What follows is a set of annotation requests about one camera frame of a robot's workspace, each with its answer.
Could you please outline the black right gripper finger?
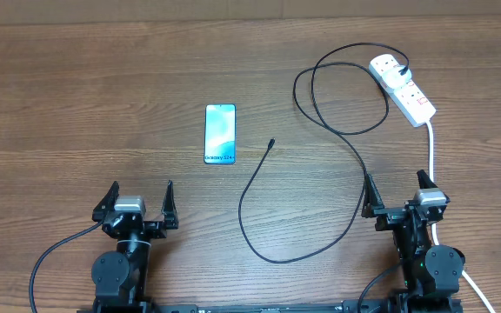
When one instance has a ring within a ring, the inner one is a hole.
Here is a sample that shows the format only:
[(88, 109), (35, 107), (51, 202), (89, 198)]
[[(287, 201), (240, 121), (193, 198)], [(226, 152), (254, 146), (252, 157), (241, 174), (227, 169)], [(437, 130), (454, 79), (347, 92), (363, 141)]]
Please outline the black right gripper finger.
[(436, 184), (430, 179), (429, 175), (424, 170), (419, 170), (417, 172), (417, 179), (421, 190), (434, 189), (436, 187)]
[(379, 216), (384, 210), (384, 203), (371, 174), (364, 180), (364, 200), (361, 217), (373, 218)]

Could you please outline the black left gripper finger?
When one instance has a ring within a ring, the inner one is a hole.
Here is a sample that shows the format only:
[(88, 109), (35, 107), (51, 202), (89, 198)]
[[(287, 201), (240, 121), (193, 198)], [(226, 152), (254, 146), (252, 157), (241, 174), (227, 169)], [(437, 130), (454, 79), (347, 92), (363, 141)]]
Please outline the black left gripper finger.
[(92, 220), (94, 222), (101, 222), (105, 219), (105, 216), (112, 210), (114, 210), (114, 205), (119, 196), (119, 183), (115, 181), (109, 188), (106, 195), (97, 204), (97, 206), (92, 211)]
[(164, 217), (164, 227), (167, 230), (178, 229), (178, 215), (174, 200), (173, 182), (171, 180), (167, 183), (167, 190), (162, 205), (162, 215)]

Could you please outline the blue Galaxy S24+ smartphone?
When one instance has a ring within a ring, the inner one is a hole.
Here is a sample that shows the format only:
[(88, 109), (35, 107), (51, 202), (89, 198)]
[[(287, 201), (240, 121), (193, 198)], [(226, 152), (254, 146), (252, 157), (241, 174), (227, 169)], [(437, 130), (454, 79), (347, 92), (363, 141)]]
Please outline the blue Galaxy S24+ smartphone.
[(205, 108), (204, 162), (236, 162), (237, 110), (234, 103), (208, 104)]

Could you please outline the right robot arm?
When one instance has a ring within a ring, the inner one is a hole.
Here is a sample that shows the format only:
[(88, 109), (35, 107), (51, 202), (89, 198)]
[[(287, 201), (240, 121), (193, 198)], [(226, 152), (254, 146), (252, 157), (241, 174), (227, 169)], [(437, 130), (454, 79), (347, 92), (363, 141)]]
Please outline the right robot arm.
[[(390, 231), (399, 257), (398, 264), (383, 271), (364, 288), (357, 301), (359, 312), (461, 312), (452, 296), (459, 291), (465, 256), (460, 250), (437, 245), (428, 228), (443, 219), (450, 198), (432, 182), (424, 170), (417, 172), (419, 189), (401, 208), (387, 208), (371, 175), (364, 180), (365, 199), (361, 216), (374, 218), (377, 231)], [(371, 287), (397, 269), (405, 287), (393, 290), (377, 307), (365, 304)]]

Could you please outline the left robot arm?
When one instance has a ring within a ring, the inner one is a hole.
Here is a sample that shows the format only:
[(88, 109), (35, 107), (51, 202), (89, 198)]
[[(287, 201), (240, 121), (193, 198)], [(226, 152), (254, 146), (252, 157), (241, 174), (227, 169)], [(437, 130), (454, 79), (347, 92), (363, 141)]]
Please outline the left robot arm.
[(179, 226), (173, 182), (167, 183), (161, 213), (163, 219), (145, 218), (141, 196), (121, 196), (114, 182), (95, 207), (92, 220), (117, 241), (117, 247), (100, 255), (92, 265), (96, 286), (94, 312), (158, 312), (157, 304), (145, 295), (151, 241), (164, 239)]

